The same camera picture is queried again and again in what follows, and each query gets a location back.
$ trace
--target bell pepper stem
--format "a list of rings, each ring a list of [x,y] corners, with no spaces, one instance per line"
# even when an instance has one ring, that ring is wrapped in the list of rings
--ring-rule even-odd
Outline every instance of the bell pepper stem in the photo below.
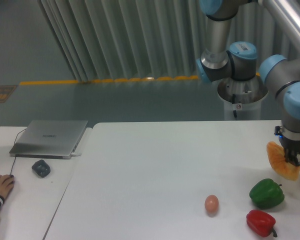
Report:
[[[271,230],[272,232],[273,232],[273,236],[276,238],[276,237],[278,237],[278,235],[277,235],[277,232],[275,231],[275,229],[274,228],[272,228],[272,230]]]

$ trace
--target silver laptop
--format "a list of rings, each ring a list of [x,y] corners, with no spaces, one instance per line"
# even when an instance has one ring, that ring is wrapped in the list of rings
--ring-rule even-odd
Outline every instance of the silver laptop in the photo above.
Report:
[[[33,120],[9,153],[13,157],[70,159],[87,123],[85,120]]]

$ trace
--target label sticker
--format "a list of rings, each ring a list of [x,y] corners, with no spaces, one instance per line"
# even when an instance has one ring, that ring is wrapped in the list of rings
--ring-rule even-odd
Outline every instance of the label sticker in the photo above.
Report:
[[[242,103],[234,103],[232,104],[233,111],[241,111],[242,110]]]
[[[235,46],[240,52],[251,50],[251,48],[245,43],[236,43]]]
[[[17,85],[0,86],[0,103],[4,103],[16,89]]]

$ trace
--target gray curtain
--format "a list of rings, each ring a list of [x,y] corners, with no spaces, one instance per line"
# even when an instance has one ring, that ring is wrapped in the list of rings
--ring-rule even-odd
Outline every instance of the gray curtain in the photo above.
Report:
[[[196,74],[205,49],[206,16],[198,0],[40,0],[79,81]],[[258,62],[300,54],[257,3],[241,6],[228,45],[248,41]]]

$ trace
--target metal arm tube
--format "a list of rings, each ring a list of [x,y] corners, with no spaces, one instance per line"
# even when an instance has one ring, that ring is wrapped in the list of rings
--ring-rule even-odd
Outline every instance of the metal arm tube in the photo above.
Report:
[[[227,64],[226,46],[230,26],[231,19],[226,21],[207,19],[206,48],[201,56],[201,62],[207,68],[220,69]]]
[[[300,52],[300,5],[295,0],[260,1]]]

